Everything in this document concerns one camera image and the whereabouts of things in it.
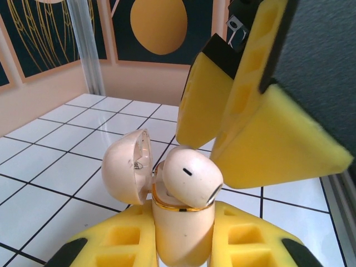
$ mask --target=yellow foam block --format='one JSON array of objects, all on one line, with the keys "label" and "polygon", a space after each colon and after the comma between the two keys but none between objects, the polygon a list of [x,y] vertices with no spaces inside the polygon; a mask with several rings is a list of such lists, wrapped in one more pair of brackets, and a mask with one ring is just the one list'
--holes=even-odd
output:
[{"label": "yellow foam block", "polygon": [[233,79],[199,53],[187,79],[179,107],[176,138],[198,149],[219,132]]},{"label": "yellow foam block", "polygon": [[71,267],[157,267],[151,200],[71,238],[88,239]]},{"label": "yellow foam block", "polygon": [[210,158],[233,188],[339,173],[353,160],[278,85],[262,95],[244,127],[231,125],[217,137]]},{"label": "yellow foam block", "polygon": [[281,240],[292,234],[217,201],[209,267],[297,267]]}]

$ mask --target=wall poster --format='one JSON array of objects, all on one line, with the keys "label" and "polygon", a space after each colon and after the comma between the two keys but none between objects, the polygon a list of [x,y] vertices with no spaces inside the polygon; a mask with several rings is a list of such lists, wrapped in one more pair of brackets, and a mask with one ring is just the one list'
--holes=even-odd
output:
[{"label": "wall poster", "polygon": [[[107,54],[97,0],[88,0],[99,59]],[[22,81],[50,75],[79,63],[78,47],[65,0],[0,1],[0,27]]]},{"label": "wall poster", "polygon": [[215,27],[217,0],[106,1],[118,63],[191,65]]}]

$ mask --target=gold line pattern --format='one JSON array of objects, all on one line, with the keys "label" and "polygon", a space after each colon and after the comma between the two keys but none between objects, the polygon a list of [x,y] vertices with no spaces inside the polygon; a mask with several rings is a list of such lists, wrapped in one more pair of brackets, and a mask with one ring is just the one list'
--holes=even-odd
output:
[{"label": "gold line pattern", "polygon": [[[31,8],[29,4],[33,0],[22,0],[23,10],[21,10],[21,16],[14,4],[15,1],[17,0],[7,0],[13,23],[28,55],[40,72],[63,65],[59,55],[56,53],[56,48],[59,49],[59,47],[66,60],[64,64],[79,60],[79,52],[76,47],[75,35],[66,1],[61,2],[64,34],[63,32],[60,33],[57,28],[59,22],[56,21],[53,11],[54,4],[51,3],[51,0],[43,3],[36,1],[36,9]],[[88,0],[88,6],[95,34],[92,1]],[[72,46],[72,56],[68,55],[68,46]]]}]

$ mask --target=white tile floor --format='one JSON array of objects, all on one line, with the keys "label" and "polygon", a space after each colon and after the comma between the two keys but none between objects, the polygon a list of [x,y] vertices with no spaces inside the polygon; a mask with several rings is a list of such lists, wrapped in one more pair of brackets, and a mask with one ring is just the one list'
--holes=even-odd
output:
[{"label": "white tile floor", "polygon": [[[178,144],[177,112],[172,106],[82,95],[0,138],[0,266],[42,266],[73,234],[127,208],[103,186],[106,149],[144,127],[157,164]],[[209,156],[213,144],[199,151]],[[344,266],[319,179],[263,189],[224,186],[217,199],[296,235],[324,267]]]}]

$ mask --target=open case lid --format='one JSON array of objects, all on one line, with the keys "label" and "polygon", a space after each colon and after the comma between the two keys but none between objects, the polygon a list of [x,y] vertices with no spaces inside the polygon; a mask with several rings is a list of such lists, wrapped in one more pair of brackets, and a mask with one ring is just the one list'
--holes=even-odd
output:
[{"label": "open case lid", "polygon": [[152,153],[147,130],[136,130],[114,142],[104,155],[101,171],[112,197],[142,205],[152,188]]}]

